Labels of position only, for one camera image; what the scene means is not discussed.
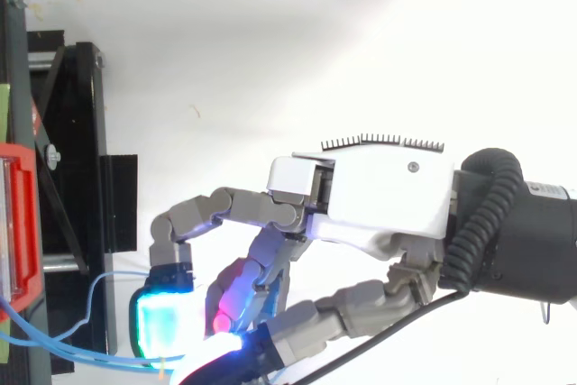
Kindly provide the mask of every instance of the cyan light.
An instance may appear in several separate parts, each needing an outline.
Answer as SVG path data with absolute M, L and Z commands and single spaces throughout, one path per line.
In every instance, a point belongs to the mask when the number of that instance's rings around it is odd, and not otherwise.
M 167 358 L 189 353 L 203 342 L 205 323 L 199 309 L 202 293 L 146 293 L 136 301 L 137 342 L 145 358 Z M 174 363 L 164 366 L 174 367 Z

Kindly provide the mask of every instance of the coiled cable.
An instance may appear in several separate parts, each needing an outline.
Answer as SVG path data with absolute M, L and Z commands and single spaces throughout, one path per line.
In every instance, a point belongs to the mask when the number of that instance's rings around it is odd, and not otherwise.
M 485 248 L 513 207 L 523 172 L 515 155 L 493 148 L 475 152 L 461 169 L 492 177 L 487 195 L 452 239 L 441 267 L 439 288 L 468 294 Z

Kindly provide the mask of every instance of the sticker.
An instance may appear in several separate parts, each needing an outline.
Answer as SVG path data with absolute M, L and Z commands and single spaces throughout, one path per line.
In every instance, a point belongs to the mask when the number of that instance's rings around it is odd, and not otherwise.
M 561 200 L 566 200 L 568 198 L 565 188 L 559 187 L 558 185 L 540 184 L 538 182 L 525 183 L 529 187 L 529 192 L 533 196 L 560 198 Z

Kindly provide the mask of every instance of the red light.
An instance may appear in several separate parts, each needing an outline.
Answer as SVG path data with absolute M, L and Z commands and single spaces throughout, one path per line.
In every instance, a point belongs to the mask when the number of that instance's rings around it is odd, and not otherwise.
M 223 313 L 218 313 L 213 320 L 213 329 L 215 334 L 228 333 L 231 329 L 231 319 Z

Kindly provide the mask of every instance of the red plastic part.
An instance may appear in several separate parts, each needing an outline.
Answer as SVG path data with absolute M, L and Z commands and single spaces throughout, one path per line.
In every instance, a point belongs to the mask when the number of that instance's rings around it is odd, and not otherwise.
M 38 235 L 38 196 L 36 195 L 36 156 L 34 150 L 11 143 L 0 143 L 0 157 L 11 158 L 12 215 L 14 252 L 18 286 L 10 305 L 20 312 L 42 293 L 40 236 Z M 0 310 L 0 322 L 7 319 Z

